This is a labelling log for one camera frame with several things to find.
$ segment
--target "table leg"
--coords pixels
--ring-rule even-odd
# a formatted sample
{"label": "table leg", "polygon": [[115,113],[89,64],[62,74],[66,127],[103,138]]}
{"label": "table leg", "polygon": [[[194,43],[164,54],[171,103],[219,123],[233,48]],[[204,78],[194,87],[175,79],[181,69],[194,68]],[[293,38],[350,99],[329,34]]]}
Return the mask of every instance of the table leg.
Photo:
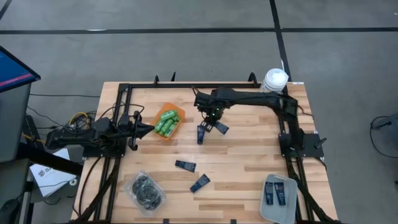
{"label": "table leg", "polygon": [[40,164],[43,166],[51,167],[53,169],[67,172],[69,174],[80,176],[83,170],[83,166],[69,161],[67,159],[55,156],[51,153],[29,147],[24,143],[19,143],[18,158],[28,158],[33,163]]}

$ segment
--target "monitor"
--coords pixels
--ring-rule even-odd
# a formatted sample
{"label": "monitor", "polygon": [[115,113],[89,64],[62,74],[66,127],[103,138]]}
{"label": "monitor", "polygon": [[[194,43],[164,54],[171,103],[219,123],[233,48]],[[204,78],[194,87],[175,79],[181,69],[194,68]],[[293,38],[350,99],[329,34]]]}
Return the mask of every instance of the monitor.
{"label": "monitor", "polygon": [[0,93],[36,80],[40,75],[0,46]]}

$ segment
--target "wooden table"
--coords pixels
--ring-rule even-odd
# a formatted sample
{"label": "wooden table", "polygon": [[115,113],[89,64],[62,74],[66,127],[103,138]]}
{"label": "wooden table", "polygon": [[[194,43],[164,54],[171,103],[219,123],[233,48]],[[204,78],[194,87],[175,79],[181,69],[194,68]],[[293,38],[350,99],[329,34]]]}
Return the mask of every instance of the wooden table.
{"label": "wooden table", "polygon": [[[119,82],[106,82],[99,101],[97,118],[116,101]],[[237,89],[258,91],[257,89]],[[302,83],[289,83],[289,95],[307,113],[311,113],[305,87]],[[210,93],[211,89],[200,89]],[[268,174],[287,176],[285,159],[280,155],[277,136],[280,133],[277,116],[263,106],[235,105],[224,111],[221,122],[229,126],[223,136],[217,130],[205,134],[203,145],[197,145],[197,125],[201,114],[193,106],[195,95],[189,88],[136,88],[132,91],[131,103],[145,106],[143,122],[149,123],[165,102],[171,102],[185,110],[185,121],[168,142],[154,133],[149,133],[137,142],[138,151],[126,149],[121,159],[116,198],[113,208],[113,223],[161,223],[169,218],[171,223],[270,223],[259,214],[259,199],[262,182]],[[130,113],[137,110],[132,106]],[[300,127],[306,133],[315,130],[310,116],[298,117]],[[174,166],[175,160],[196,162],[195,173]],[[85,162],[81,179],[96,159]],[[337,218],[325,168],[319,161],[304,159],[308,188],[322,209],[332,218]],[[103,159],[99,161],[88,179],[83,197],[83,210],[98,192]],[[152,218],[144,218],[123,192],[123,184],[139,170],[145,170],[165,191],[167,200]],[[189,188],[202,175],[211,182],[191,193]],[[78,189],[79,198],[83,181]],[[299,193],[303,219],[307,219],[305,205]],[[105,195],[101,219],[105,218],[108,194]]]}

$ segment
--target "white container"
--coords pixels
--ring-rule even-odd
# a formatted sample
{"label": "white container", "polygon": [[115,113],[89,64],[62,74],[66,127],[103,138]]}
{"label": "white container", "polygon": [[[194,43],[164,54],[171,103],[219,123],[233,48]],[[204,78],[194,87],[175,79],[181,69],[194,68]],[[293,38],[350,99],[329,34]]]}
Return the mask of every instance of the white container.
{"label": "white container", "polygon": [[[267,205],[265,194],[266,182],[283,182],[285,189],[286,205],[279,205],[278,196],[275,191],[275,185],[272,186],[274,193],[272,205]],[[297,182],[288,177],[282,177],[276,174],[269,174],[262,183],[262,192],[260,198],[260,215],[272,222],[280,224],[293,224],[296,212]]]}
{"label": "white container", "polygon": [[277,92],[281,93],[285,88],[289,76],[285,71],[279,68],[269,70],[262,81],[260,92]]}

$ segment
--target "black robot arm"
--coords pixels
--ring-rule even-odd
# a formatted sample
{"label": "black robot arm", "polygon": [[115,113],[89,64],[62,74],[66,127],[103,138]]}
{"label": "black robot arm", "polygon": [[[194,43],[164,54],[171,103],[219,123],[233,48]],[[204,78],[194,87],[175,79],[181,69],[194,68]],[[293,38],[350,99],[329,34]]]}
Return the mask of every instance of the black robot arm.
{"label": "black robot arm", "polygon": [[224,109],[229,109],[233,105],[267,106],[278,117],[287,122],[292,147],[298,150],[303,149],[304,132],[300,129],[297,119],[298,104],[296,99],[275,92],[243,92],[235,91],[232,88],[217,88],[212,90],[210,95],[195,90],[194,92],[196,94],[194,106],[200,112],[206,113],[206,117],[201,124],[206,131],[211,131],[213,126],[215,126],[225,134],[228,128],[224,128],[225,126],[222,124],[220,125],[218,120],[221,119]]}
{"label": "black robot arm", "polygon": [[126,138],[131,138],[129,147],[136,149],[136,138],[142,138],[154,129],[153,126],[142,123],[138,111],[134,112],[134,122],[126,117],[126,122],[114,124],[109,118],[100,118],[85,130],[75,131],[70,126],[54,130],[47,134],[45,146],[49,149],[58,149],[67,145],[81,145],[100,151],[111,150],[125,143]]}

